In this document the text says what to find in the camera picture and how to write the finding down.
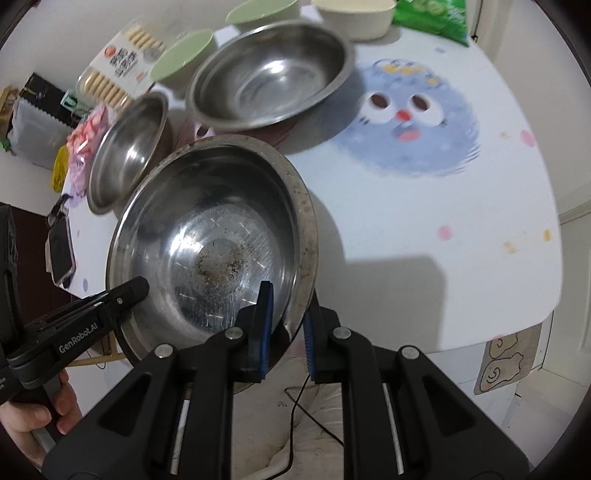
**blue cartoon character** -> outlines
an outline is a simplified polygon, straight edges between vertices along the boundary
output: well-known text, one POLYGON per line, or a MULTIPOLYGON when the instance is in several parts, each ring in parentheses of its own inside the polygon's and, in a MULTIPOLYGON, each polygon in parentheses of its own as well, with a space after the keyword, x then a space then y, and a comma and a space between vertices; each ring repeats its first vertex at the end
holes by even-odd
POLYGON ((333 140, 359 161, 410 176, 447 175, 478 156, 478 122, 470 105, 428 68, 385 59, 358 73, 365 93, 359 97, 359 89, 345 83, 321 116, 325 125, 338 124, 351 102, 358 103, 356 118, 333 140))

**biscuit package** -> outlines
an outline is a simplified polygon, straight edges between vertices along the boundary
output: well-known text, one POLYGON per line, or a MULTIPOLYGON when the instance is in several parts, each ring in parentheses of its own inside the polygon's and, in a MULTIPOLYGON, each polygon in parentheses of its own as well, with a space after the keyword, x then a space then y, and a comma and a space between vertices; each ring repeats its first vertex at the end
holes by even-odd
POLYGON ((169 9, 157 21, 138 19, 117 33, 78 79, 78 98, 120 110, 147 92, 154 63, 185 33, 179 17, 169 9))

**yellow bag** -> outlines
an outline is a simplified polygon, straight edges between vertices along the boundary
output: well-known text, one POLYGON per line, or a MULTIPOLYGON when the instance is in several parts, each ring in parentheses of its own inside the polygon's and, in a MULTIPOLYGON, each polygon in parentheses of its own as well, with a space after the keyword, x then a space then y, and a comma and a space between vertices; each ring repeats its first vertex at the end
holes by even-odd
POLYGON ((51 175, 51 186, 57 193, 61 193, 66 181, 66 174, 68 173, 68 159, 70 154, 67 147, 64 145, 57 151, 56 161, 53 164, 53 173, 51 175))

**hand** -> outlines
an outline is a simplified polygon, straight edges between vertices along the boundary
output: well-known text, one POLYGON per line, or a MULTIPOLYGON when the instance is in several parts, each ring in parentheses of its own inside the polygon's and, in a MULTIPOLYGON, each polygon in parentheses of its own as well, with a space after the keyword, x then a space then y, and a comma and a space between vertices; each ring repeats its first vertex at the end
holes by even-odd
MULTIPOLYGON (((68 434, 82 419, 76 393, 68 383, 68 379, 68 373, 62 370, 60 372, 61 390, 53 398, 53 406, 60 415, 57 429, 63 435, 68 434)), ((43 428, 50 421, 49 410, 41 405, 6 402, 0 406, 0 422, 20 451, 37 468, 41 467, 46 452, 37 443, 31 431, 43 428)))

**snack package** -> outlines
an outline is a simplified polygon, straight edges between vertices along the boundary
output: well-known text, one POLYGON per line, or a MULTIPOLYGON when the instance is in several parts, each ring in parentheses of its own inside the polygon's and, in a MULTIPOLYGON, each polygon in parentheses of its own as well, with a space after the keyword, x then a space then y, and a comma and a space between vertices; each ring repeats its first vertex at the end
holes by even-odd
POLYGON ((86 193, 87 178, 100 142, 109 129, 109 112, 104 105, 96 107, 88 118, 68 137, 66 147, 70 158, 70 182, 78 196, 86 193))
POLYGON ((469 46, 466 0, 398 0, 392 23, 469 46))
POLYGON ((84 70, 76 96, 90 106, 103 103, 115 110, 143 95, 153 85, 150 71, 168 46, 184 33, 181 10, 138 18, 117 33, 84 70))

